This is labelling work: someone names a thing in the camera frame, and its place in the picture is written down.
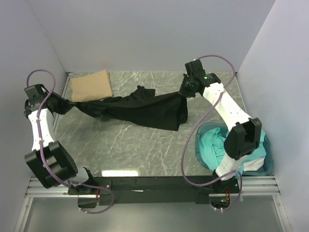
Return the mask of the black t-shirt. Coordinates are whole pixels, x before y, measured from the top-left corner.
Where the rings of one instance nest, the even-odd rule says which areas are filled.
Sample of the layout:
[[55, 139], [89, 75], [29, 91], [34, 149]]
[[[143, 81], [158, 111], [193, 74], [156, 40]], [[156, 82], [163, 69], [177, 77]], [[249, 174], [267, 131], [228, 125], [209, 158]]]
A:
[[94, 118], [103, 116], [169, 131], [177, 131], [188, 120], [186, 97], [178, 92], [156, 96], [155, 89], [139, 85], [126, 97], [69, 102], [69, 108], [73, 107]]

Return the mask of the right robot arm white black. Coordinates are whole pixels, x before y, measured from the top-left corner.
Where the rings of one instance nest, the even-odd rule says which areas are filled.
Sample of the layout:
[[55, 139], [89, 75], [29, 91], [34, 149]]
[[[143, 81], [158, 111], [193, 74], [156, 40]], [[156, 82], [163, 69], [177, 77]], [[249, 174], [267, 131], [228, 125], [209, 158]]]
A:
[[[179, 93], [188, 97], [197, 92], [211, 103], [208, 112], [195, 124], [191, 130], [181, 156], [181, 173], [187, 183], [195, 187], [212, 185], [214, 191], [224, 192], [229, 187], [229, 180], [234, 178], [240, 165], [248, 155], [259, 147], [262, 123], [258, 118], [251, 118], [228, 94], [220, 79], [213, 73], [194, 78], [183, 75]], [[199, 123], [215, 109], [226, 124], [229, 134], [224, 143], [225, 155], [214, 171], [215, 178], [207, 183], [196, 184], [185, 175], [183, 162], [190, 138]]]

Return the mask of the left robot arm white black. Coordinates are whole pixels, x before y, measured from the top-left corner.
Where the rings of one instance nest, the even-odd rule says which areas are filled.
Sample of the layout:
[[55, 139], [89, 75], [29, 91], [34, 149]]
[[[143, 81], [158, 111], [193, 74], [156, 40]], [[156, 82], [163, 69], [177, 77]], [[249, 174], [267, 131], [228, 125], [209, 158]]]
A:
[[96, 190], [97, 183], [91, 172], [85, 167], [77, 167], [73, 158], [59, 141], [55, 139], [53, 129], [53, 111], [46, 105], [39, 110], [41, 102], [47, 96], [43, 90], [25, 90], [28, 100], [24, 114], [31, 122], [33, 145], [31, 152], [25, 155], [25, 162], [45, 188], [58, 186], [53, 175], [48, 172], [42, 158], [53, 159], [48, 168], [61, 180], [61, 183], [73, 183], [85, 194]]

